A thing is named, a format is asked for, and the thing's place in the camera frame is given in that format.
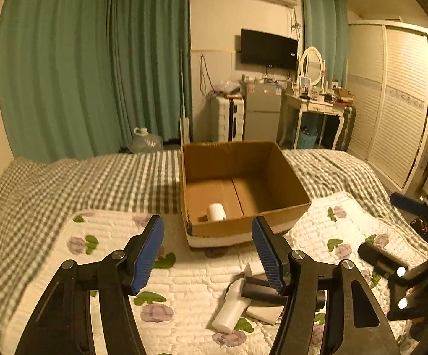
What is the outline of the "white square box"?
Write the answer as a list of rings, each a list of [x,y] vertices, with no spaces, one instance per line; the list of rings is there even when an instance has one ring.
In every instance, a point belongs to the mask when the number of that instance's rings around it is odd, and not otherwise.
[[[266,274],[260,265],[259,261],[247,263],[244,268],[245,276],[258,280],[267,280]],[[274,325],[280,318],[284,307],[285,304],[273,305],[266,301],[252,299],[251,304],[245,310],[245,315],[265,324]]]

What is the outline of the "black remote control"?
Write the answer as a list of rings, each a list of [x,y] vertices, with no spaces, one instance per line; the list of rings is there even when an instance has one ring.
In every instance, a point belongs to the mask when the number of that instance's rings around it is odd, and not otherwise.
[[[275,306],[285,305],[287,296],[281,296],[277,291],[266,285],[255,285],[245,283],[241,291],[241,296],[249,298],[254,301],[262,301]],[[323,309],[326,302],[325,291],[320,290],[317,292],[316,297],[316,310]]]

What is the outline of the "white handheld bottle device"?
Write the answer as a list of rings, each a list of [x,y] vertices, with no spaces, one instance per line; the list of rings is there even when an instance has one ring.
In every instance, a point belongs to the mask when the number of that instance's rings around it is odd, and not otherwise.
[[[221,333],[231,333],[241,315],[251,304],[251,299],[242,296],[244,289],[244,278],[232,282],[229,286],[221,310],[216,314],[212,327]]]

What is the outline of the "dark suitcase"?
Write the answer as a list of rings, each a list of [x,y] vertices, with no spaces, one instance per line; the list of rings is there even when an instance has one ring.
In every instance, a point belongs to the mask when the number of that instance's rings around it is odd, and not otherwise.
[[[353,106],[347,106],[343,112],[343,126],[341,133],[336,143],[336,149],[339,151],[347,151],[349,148],[352,133],[354,131],[354,124],[357,115],[357,109]]]

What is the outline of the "blue waste basket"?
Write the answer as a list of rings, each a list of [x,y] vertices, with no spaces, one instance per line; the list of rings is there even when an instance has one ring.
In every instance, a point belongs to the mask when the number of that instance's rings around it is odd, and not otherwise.
[[[297,149],[313,149],[317,140],[317,129],[302,127],[296,145]]]

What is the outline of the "white dressing table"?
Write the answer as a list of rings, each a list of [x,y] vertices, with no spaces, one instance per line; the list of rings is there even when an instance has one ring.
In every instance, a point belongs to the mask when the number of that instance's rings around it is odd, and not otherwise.
[[[302,99],[300,97],[296,97],[295,95],[291,95],[288,93],[282,94],[282,102],[285,106],[291,107],[292,109],[298,110],[298,117],[296,121],[296,132],[293,137],[293,149],[296,149],[296,146],[299,141],[299,132],[301,128],[302,117],[304,113],[315,113],[315,114],[323,114],[325,116],[336,116],[338,117],[338,129],[336,131],[332,150],[337,149],[338,139],[341,134],[341,131],[344,127],[345,123],[345,107],[339,106],[327,102],[318,102],[314,100]]]

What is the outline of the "white louvered wardrobe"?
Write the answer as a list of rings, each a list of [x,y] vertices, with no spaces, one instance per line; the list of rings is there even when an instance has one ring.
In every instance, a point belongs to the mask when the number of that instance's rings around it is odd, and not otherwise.
[[[428,29],[350,24],[347,87],[357,111],[349,153],[389,188],[408,191],[428,141]]]

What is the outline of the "oval vanity mirror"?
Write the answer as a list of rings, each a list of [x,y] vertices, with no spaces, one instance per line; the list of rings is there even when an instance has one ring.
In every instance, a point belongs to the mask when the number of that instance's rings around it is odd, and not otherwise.
[[[315,46],[306,48],[299,62],[300,80],[308,79],[311,86],[317,86],[325,75],[325,61]]]

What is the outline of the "silver mini fridge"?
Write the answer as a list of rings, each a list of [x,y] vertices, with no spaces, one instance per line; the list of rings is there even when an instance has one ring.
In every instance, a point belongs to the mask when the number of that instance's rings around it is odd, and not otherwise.
[[[281,89],[275,84],[243,83],[244,140],[278,140]]]

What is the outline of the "white cylinder jar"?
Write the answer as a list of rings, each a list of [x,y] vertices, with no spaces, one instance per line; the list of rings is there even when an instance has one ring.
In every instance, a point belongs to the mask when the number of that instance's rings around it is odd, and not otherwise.
[[[227,216],[221,203],[213,203],[207,207],[207,221],[210,223],[226,220]]]

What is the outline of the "brown cardboard box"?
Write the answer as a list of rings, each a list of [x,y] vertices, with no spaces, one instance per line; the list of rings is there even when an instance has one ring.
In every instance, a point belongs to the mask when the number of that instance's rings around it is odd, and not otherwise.
[[[279,146],[268,141],[190,143],[180,151],[181,209],[188,244],[218,248],[252,239],[252,221],[263,216],[285,233],[311,200]],[[221,203],[226,220],[207,221]]]

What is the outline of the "clear water jug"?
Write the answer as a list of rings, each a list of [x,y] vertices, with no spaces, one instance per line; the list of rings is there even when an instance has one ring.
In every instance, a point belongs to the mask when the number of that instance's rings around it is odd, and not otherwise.
[[[162,151],[163,139],[158,135],[151,134],[147,128],[135,128],[132,142],[128,148],[132,154]]]

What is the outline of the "white flat mop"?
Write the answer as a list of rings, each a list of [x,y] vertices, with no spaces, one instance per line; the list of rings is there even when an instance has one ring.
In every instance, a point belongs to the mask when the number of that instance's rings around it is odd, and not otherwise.
[[[190,129],[190,120],[188,117],[187,109],[187,76],[185,74],[186,67],[184,62],[184,52],[183,49],[179,49],[179,81],[180,81],[180,118],[179,118],[179,132],[180,132],[180,141],[182,145],[188,144],[191,142],[191,129]]]

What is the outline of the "large green curtain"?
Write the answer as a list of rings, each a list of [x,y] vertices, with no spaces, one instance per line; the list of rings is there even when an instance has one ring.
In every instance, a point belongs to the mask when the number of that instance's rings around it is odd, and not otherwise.
[[[117,152],[190,115],[188,0],[5,0],[0,107],[16,157]]]

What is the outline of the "black wall television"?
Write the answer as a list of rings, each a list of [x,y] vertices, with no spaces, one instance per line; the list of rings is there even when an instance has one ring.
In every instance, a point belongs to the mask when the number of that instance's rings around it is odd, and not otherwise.
[[[296,71],[298,41],[257,30],[241,30],[242,64]]]

